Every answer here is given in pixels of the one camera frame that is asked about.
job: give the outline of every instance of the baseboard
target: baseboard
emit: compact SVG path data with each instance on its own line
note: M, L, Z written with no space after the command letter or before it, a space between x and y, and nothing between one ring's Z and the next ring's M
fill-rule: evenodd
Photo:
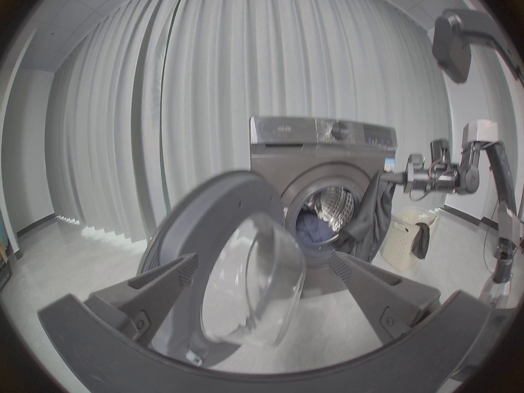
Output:
M46 221L48 221L50 219L54 219L55 216L56 216L56 214L52 213L52 214L49 214L48 216L44 217L43 219L35 221L33 224L30 224L29 226L24 227L19 232L16 232L16 236L17 237L23 236L25 233L30 232L33 228L40 226L41 224L45 223Z
M488 227L494 228L496 231L498 231L498 223L492 219L489 219L488 217L482 217L481 223L486 224Z
M0 266L0 291L3 290L9 279L11 279L11 275L12 272L10 263L2 263Z
M475 224L475 226L478 226L480 223L481 223L481 220L479 220L478 218L474 217L473 215L469 215L463 211L460 211L460 210L457 210L453 207L450 207L450 206L443 206L442 207L442 210L444 211L447 211L448 213L450 214L453 214L457 217L459 217L460 219L464 219L472 224Z

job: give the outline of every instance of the washing machine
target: washing machine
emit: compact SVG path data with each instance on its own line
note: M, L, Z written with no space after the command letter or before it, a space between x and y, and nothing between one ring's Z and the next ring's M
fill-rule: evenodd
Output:
M338 231L357 215L372 177L380 171L395 170L395 130L354 121L252 117L249 133L251 171L280 194L285 227L306 256L305 288L315 287L317 294L333 291L334 287L322 290L325 284L318 279L340 286L327 265L332 252L338 250ZM322 223L326 218L319 218L320 210L312 205L324 194L337 194L339 203L346 199L351 204L346 219L329 229ZM318 220L324 230L316 237L308 237L305 218L309 225Z

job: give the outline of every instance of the white floor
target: white floor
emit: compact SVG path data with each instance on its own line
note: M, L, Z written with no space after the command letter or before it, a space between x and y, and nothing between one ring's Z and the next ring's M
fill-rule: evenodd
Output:
M474 226L442 212L425 261L403 275L441 290L445 300L462 289L478 296L490 272L482 257L486 227ZM13 265L14 275L0 298L16 328L36 357L70 392L87 389L69 371L38 321L37 311L66 293L86 299L96 291L136 274L141 251L99 240L92 232L62 221L48 222L20 239L23 257ZM490 230L486 260L496 245ZM379 255L374 264L394 271ZM509 306L524 291L524 258L516 257ZM217 368L238 372L274 373L307 370L360 356L381 345L348 292L301 299L288 334L274 350L243 345ZM453 391L449 380L440 392Z

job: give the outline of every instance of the wall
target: wall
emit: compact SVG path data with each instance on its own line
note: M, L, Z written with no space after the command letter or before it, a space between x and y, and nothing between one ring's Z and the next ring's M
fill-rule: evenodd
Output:
M44 129L53 73L20 69L2 140L2 177L11 226L18 232L53 213L46 177Z
M479 0L460 0L462 8L486 12ZM515 82L501 57L490 48L472 46L472 62L468 81L456 84L444 75L451 111L453 161L460 161L462 129L476 119L496 121L499 139L506 146L506 154L515 185L517 208L520 205L524 180L524 126L522 124L522 87ZM447 195L445 204L469 215L498 221L494 213L498 196L489 161L481 153L479 163L480 186L473 195Z

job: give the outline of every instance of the laundry basket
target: laundry basket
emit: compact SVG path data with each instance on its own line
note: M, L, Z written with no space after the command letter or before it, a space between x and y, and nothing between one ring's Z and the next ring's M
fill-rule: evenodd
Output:
M416 224L425 223L429 226L431 245L439 222L438 210L411 207L392 214L386 240L380 249L382 258L399 271L404 271L421 261L411 252L415 236L420 229Z

